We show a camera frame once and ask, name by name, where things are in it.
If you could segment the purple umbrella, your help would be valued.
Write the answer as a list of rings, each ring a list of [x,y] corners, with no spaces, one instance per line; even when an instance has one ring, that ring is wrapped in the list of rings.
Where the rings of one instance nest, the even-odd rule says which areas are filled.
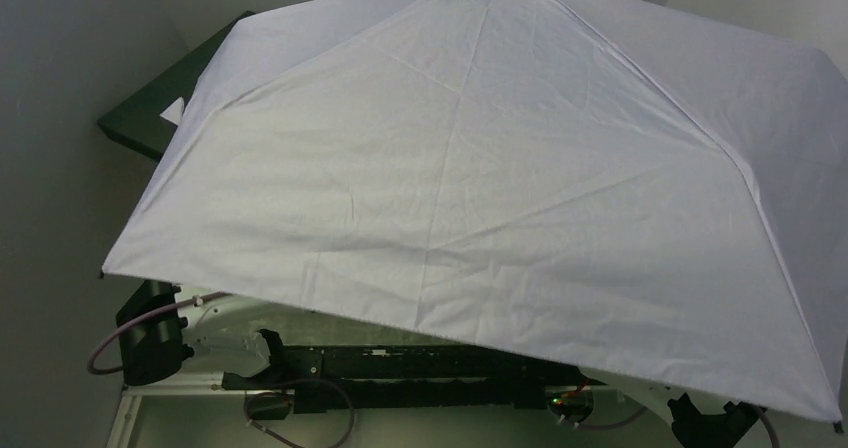
[[[847,81],[640,0],[258,13],[103,270],[838,422]]]

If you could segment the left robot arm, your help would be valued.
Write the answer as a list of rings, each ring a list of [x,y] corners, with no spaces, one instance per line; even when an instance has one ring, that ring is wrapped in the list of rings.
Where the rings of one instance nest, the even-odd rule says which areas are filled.
[[[145,386],[180,372],[229,372],[252,378],[283,362],[283,343],[267,328],[239,331],[276,311],[276,304],[188,285],[146,280],[115,316],[121,327],[158,308],[118,337],[123,380]]]

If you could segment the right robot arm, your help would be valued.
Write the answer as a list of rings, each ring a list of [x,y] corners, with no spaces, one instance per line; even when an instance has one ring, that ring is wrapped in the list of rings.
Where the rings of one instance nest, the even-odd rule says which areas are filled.
[[[683,447],[735,447],[758,423],[765,428],[771,447],[781,445],[766,410],[759,406],[597,369],[580,372],[653,412],[670,426]]]

